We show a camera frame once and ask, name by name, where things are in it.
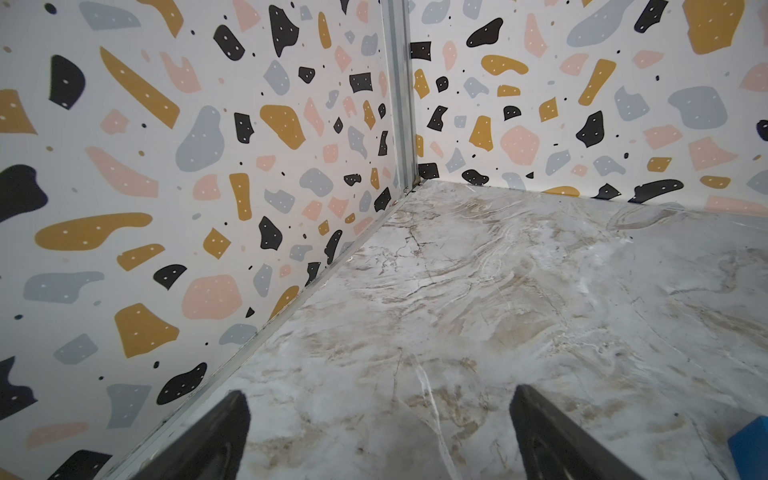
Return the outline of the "blue cube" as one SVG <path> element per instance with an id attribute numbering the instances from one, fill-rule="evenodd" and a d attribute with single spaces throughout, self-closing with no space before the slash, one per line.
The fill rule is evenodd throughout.
<path id="1" fill-rule="evenodd" d="M 768 479 L 767 417 L 759 416 L 728 441 L 728 447 L 741 480 Z"/>

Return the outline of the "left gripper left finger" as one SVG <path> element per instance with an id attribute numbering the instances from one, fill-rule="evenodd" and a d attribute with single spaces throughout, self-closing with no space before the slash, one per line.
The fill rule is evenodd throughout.
<path id="1" fill-rule="evenodd" d="M 231 391 L 134 477 L 232 480 L 242 462 L 250 423 L 246 396 L 239 390 Z"/>

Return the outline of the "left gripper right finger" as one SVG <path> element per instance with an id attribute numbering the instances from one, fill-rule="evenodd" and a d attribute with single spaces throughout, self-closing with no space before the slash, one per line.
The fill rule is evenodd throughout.
<path id="1" fill-rule="evenodd" d="M 509 412 L 529 479 L 640 477 L 531 385 L 516 387 Z"/>

